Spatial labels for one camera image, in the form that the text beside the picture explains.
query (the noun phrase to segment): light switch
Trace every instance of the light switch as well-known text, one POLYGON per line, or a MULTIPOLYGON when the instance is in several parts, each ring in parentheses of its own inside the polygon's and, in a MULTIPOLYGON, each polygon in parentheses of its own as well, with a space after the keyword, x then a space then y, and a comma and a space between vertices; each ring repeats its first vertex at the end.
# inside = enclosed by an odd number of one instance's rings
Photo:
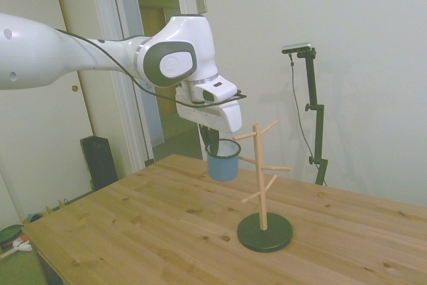
POLYGON ((205 0, 195 0, 195 4, 197 5, 197 13, 207 13, 205 0))

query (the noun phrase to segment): wooden mug stand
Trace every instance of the wooden mug stand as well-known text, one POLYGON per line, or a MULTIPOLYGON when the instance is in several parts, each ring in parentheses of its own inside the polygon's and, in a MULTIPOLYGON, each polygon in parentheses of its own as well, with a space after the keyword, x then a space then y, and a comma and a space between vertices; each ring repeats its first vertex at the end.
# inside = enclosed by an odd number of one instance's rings
POLYGON ((240 222, 238 226, 238 239, 246 248, 256 252, 275 252, 277 250, 281 250, 283 247, 289 244, 293 234, 292 226, 287 219, 274 213, 268 213, 266 208, 266 191, 274 183, 277 175, 274 175, 266 185, 264 179, 264 170, 292 170, 290 167, 264 165, 262 135, 264 135, 277 123, 277 120, 273 121, 273 123, 271 123, 265 129, 261 129, 261 126, 256 124, 252 126, 254 130, 252 133, 247 133, 245 135, 240 135, 233 138, 234 141, 249 137, 254 138, 255 159, 252 160, 243 156, 239 156, 239 159, 251 164, 255 164, 256 177, 260 190, 242 199, 242 202, 245 203, 254 197, 258 197, 260 213, 249 215, 240 222))

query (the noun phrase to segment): cable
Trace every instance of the cable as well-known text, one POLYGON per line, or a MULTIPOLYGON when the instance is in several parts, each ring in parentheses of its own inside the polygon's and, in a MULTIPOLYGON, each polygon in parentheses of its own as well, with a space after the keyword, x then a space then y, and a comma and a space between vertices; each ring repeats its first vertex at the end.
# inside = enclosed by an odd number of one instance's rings
POLYGON ((87 42, 87 43, 90 43, 92 46, 94 46, 94 47, 96 47, 96 48, 98 48, 100 51, 102 51, 108 58, 110 58, 117 66, 119 66, 120 67, 120 69, 121 70, 123 70, 123 72, 127 75, 127 76, 129 76, 129 78, 132 80, 132 82, 134 83, 134 84, 136 84, 136 86, 138 86, 138 88, 140 88, 142 91, 144 91, 144 92, 146 92, 146 93, 148 93, 148 94, 150 94, 150 95, 153 95, 153 96, 156 96, 156 97, 160 97, 160 98, 163 98, 163 99, 166 99, 166 100, 170 100, 170 101, 173 101, 174 103, 178 103, 178 104, 180 104, 180 105, 183 105, 183 106, 186 106, 186 107, 190 107, 190 108, 206 108, 206 107, 211 107, 211 106, 217 106, 217 105, 222 105, 223 103, 229 103, 229 102, 231 102, 231 101, 235 101, 235 100, 239 100, 239 99, 243 99, 243 98, 246 98, 247 96, 246 95, 242 95, 241 94, 241 91, 240 90, 238 90, 238 92, 234 95, 234 97, 235 98, 230 98, 230 99, 227 99, 227 100, 224 100, 224 101, 221 101, 221 102, 219 102, 219 103, 210 103, 210 104, 207 104, 207 105, 202 105, 202 104, 200 104, 200 105, 190 105, 190 104, 188 104, 188 103, 183 103, 182 101, 178 101, 178 100, 176 100, 176 99, 174 99, 174 98, 170 98, 170 97, 167 97, 167 96, 163 96, 163 95, 159 95, 158 93, 152 93, 150 90, 147 90, 147 89, 145 89, 144 87, 142 87, 139 83, 138 83, 138 81, 134 78, 134 76, 132 76, 131 74, 130 74, 130 72, 128 72, 127 70, 126 70, 126 68, 124 68, 113 56, 111 56, 106 50, 104 50, 104 48, 102 48, 102 47, 100 47, 100 46, 98 46, 96 43, 94 43, 94 42, 92 42, 92 41, 90 41, 90 40, 88 40, 88 39, 86 39, 86 38, 84 38, 84 37, 82 37, 82 36, 79 36, 79 35, 76 35, 76 34, 74 34, 74 33, 70 33, 70 32, 68 32, 68 31, 64 31, 64 30, 60 30, 60 29, 56 29, 56 30, 58 30, 59 32, 61 32, 61 33, 64 33, 64 34, 66 34, 66 35, 68 35, 68 36, 72 36, 72 37, 75 37, 75 38, 78 38, 78 39, 80 39, 80 40, 83 40, 83 41, 85 41, 85 42, 87 42))
MULTIPOLYGON (((298 123, 300 124, 300 129, 301 129, 302 137, 304 138, 304 141, 305 141, 305 143, 306 143, 306 145, 307 145, 307 147, 308 147, 308 150, 310 151, 310 155, 311 155, 311 157, 314 159, 312 149, 310 148, 310 145, 308 144, 308 141, 307 141, 307 139, 306 139, 306 135, 305 135, 305 133, 304 133, 304 130, 302 129, 301 116, 300 116, 300 108, 299 108, 299 106, 298 106, 298 100, 296 99, 296 94, 295 94, 295 81, 294 81, 294 65, 295 65, 295 63, 294 63, 294 60, 292 59, 292 54, 291 54, 291 53, 289 53, 288 55, 289 55, 289 58, 291 59, 291 68, 292 68, 292 92, 294 93, 294 99, 295 99, 296 111, 297 111, 297 113, 298 113, 298 123)), ((319 170, 319 165, 318 165, 318 164, 316 164, 316 163, 314 163, 314 165, 316 165, 317 169, 319 170)))

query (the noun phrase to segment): black round base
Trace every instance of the black round base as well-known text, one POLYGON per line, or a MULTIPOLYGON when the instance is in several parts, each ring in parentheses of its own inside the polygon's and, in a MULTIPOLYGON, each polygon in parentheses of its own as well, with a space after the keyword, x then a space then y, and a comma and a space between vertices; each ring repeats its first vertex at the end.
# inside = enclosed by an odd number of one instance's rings
POLYGON ((239 241, 246 248, 262 253, 275 252, 289 244, 293 233, 286 218, 267 213, 267 224, 267 230, 262 230, 260 215, 249 215, 238 226, 239 241))

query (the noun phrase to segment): floor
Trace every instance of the floor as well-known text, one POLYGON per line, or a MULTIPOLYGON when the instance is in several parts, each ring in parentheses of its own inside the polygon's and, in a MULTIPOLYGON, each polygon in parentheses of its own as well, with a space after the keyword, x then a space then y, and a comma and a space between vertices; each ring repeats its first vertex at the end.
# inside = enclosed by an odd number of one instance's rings
POLYGON ((180 118, 177 113, 170 113, 161 117, 161 125, 165 142, 153 147, 155 161, 172 154, 202 159, 196 123, 180 118))
POLYGON ((45 285, 34 252, 15 252, 0 260, 0 284, 45 285))

